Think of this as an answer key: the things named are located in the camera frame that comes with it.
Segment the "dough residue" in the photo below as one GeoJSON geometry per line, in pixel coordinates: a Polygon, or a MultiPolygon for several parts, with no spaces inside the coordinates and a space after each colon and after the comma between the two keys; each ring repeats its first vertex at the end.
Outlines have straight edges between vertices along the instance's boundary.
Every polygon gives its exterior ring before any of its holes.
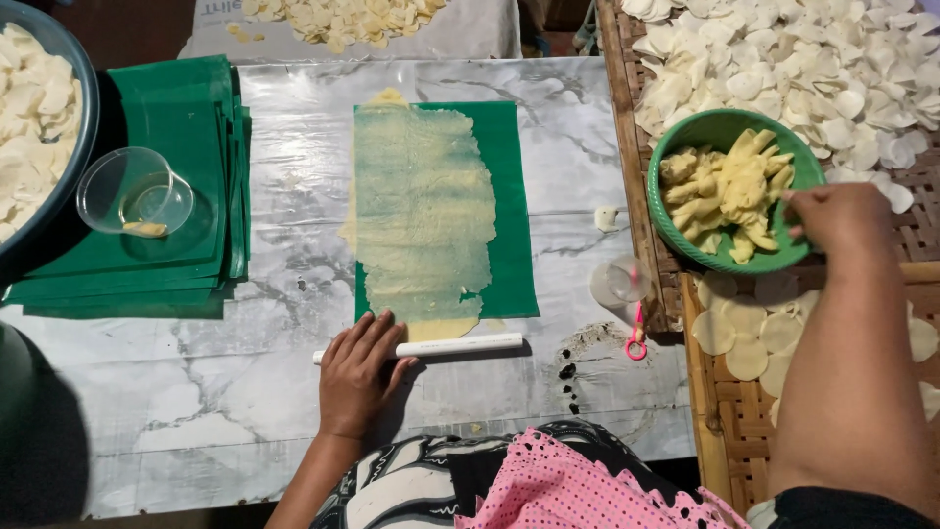
{"type": "Polygon", "coordinates": [[[407,322],[410,342],[463,336],[492,280],[496,200],[472,130],[464,114],[409,106],[391,89],[355,111],[339,235],[368,274],[369,305],[407,322]]]}

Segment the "woven bamboo tray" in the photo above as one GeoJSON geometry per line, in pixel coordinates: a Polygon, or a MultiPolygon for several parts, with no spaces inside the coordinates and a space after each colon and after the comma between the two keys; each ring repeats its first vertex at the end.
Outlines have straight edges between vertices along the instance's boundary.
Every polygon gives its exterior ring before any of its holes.
{"type": "MultiPolygon", "coordinates": [[[[940,329],[940,263],[902,264],[908,299],[914,314],[940,329]]],[[[800,278],[800,292],[823,288],[825,269],[804,266],[789,270],[800,278]]],[[[680,275],[685,320],[690,324],[702,312],[692,276],[680,275]]],[[[740,290],[753,291],[753,282],[739,281],[740,290]]],[[[702,485],[728,502],[742,516],[754,504],[768,499],[767,462],[776,430],[770,423],[774,399],[757,380],[742,382],[725,365],[725,356],[702,352],[686,326],[693,427],[702,485]]],[[[917,377],[940,387],[940,353],[917,365],[917,377]]],[[[931,423],[933,468],[940,479],[940,415],[931,423]]],[[[935,517],[940,520],[940,490],[935,495],[935,517]]]]}
{"type": "MultiPolygon", "coordinates": [[[[650,224],[646,198],[646,174],[652,149],[650,137],[634,122],[634,106],[653,74],[640,64],[632,46],[646,35],[646,25],[619,6],[619,0],[596,0],[601,48],[613,100],[614,120],[620,147],[623,182],[630,205],[630,228],[634,252],[653,276],[653,292],[644,300],[650,332],[681,331],[682,293],[679,272],[695,266],[677,257],[650,224]]],[[[895,249],[902,263],[940,261],[940,133],[931,133],[932,147],[917,157],[917,164],[896,170],[893,179],[907,186],[915,197],[914,207],[894,216],[895,249]]]]}

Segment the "pink polka dot cloth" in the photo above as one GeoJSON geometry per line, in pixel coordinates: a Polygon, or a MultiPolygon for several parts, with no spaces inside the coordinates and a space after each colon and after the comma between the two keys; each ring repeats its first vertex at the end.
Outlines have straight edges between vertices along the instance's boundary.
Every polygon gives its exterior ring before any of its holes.
{"type": "Polygon", "coordinates": [[[474,518],[457,515],[457,529],[729,529],[725,513],[750,529],[720,498],[699,488],[699,505],[685,492],[672,507],[659,490],[643,491],[624,469],[616,478],[563,442],[534,428],[517,436],[487,494],[477,497],[474,518]]]}

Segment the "table surface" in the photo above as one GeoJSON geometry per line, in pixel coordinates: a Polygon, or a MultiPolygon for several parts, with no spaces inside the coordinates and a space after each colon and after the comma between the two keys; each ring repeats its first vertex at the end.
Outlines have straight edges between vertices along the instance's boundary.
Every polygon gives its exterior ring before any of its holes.
{"type": "Polygon", "coordinates": [[[0,309],[81,403],[86,515],[280,497],[319,426],[310,355],[353,322],[354,259],[337,237],[353,106],[387,87],[414,102],[518,105],[541,317],[472,331],[522,332],[527,356],[423,362],[384,418],[383,439],[502,435],[570,418],[570,384],[580,416],[641,457],[695,453],[681,338],[650,342],[645,360],[629,361],[627,326],[588,291],[596,265],[633,253],[625,214],[620,232],[593,224],[599,205],[626,209],[602,58],[259,65],[239,74],[254,118],[252,258],[224,319],[70,321],[0,309]],[[570,361],[577,375],[563,382],[557,374],[570,361]]]}

